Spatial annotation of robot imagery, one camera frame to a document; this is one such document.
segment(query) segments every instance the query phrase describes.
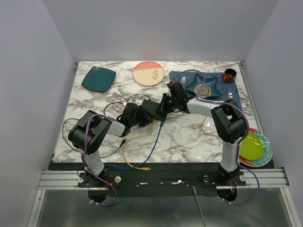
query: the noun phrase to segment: blue placemat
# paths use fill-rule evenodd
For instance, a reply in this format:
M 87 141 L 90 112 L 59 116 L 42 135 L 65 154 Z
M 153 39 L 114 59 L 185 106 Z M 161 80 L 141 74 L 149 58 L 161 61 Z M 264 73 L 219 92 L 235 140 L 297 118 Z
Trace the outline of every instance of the blue placemat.
M 169 73 L 169 79 L 173 79 L 176 75 L 178 75 L 180 72 L 175 72 L 172 71 Z M 196 72 L 185 72 L 182 73 L 181 75 L 177 76 L 176 78 L 174 78 L 173 82 L 181 82 L 182 77 L 186 77 L 186 81 L 183 84 L 183 88 L 185 90 L 185 87 L 187 85 L 192 84 L 195 81 L 195 74 Z M 218 98 L 209 98 L 210 100 L 214 100 L 214 101 L 226 101 L 227 98 L 227 92 L 231 91 L 232 95 L 233 95 L 233 99 L 236 101 L 238 107 L 242 110 L 242 106 L 241 106 L 241 101 L 240 101 L 240 96 L 239 96 L 239 92 L 237 89 L 237 85 L 236 82 L 231 82 L 231 83 L 226 83 L 223 81 L 223 73 L 222 72 L 204 72 L 203 77 L 205 77 L 206 79 L 209 78 L 217 78 L 218 81 L 216 83 L 216 88 L 218 91 L 221 92 L 222 96 L 218 97 Z

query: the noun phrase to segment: blue cable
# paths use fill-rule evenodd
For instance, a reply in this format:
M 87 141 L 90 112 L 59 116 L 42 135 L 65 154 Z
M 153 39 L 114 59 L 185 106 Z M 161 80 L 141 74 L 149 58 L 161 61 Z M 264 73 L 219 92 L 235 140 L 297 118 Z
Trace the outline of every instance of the blue cable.
M 143 164 L 145 164 L 145 163 L 148 161 L 148 159 L 150 159 L 150 157 L 152 156 L 153 151 L 155 150 L 155 147 L 156 147 L 156 145 L 157 145 L 157 142 L 158 142 L 158 139 L 159 139 L 159 136 L 160 136 L 160 132 L 161 132 L 161 128 L 162 128 L 162 126 L 163 126 L 163 123 L 164 123 L 164 122 L 161 122 L 161 124 L 160 124 L 158 136 L 157 136 L 157 139 L 156 139 L 155 144 L 153 145 L 153 148 L 151 149 L 151 153 L 150 153 L 150 155 L 147 157 L 147 159 L 146 159 L 144 162 L 142 162 L 142 163 L 140 163 L 140 164 L 138 164 L 138 165 L 136 165 L 136 166 L 133 166 L 133 167 L 125 167 L 125 168 L 123 168 L 123 167 L 117 167 L 117 166 L 111 166 L 111 165 L 108 165 L 108 164 L 104 164 L 104 165 L 105 165 L 106 167 L 113 168 L 113 169 L 123 169 L 123 170 L 127 170 L 127 169 L 134 169 L 134 168 L 136 168 L 136 167 L 139 167 L 139 166 L 142 166 Z

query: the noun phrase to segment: teal square plate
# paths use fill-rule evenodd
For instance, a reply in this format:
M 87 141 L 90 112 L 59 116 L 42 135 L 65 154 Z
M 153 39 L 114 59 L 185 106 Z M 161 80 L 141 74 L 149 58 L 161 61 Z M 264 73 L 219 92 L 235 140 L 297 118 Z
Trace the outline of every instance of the teal square plate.
M 86 74 L 82 86 L 91 91 L 105 92 L 113 84 L 115 77 L 116 72 L 94 66 Z

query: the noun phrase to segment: white wall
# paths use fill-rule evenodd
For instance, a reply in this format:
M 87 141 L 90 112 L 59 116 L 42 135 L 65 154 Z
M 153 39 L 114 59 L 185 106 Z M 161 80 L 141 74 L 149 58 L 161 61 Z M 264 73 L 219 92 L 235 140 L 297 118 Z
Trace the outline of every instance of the white wall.
M 25 227 L 75 67 L 41 0 L 1 1 L 0 31 L 0 225 Z
M 43 0 L 71 55 L 243 60 L 277 0 Z
M 280 0 L 244 64 L 262 127 L 303 223 L 303 1 Z

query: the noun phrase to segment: orange cup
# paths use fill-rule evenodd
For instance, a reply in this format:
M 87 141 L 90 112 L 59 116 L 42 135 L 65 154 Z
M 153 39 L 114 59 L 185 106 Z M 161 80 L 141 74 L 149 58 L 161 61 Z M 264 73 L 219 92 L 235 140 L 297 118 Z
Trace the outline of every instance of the orange cup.
M 237 72 L 233 69 L 227 69 L 223 73 L 223 81 L 224 82 L 233 82 L 236 79 Z

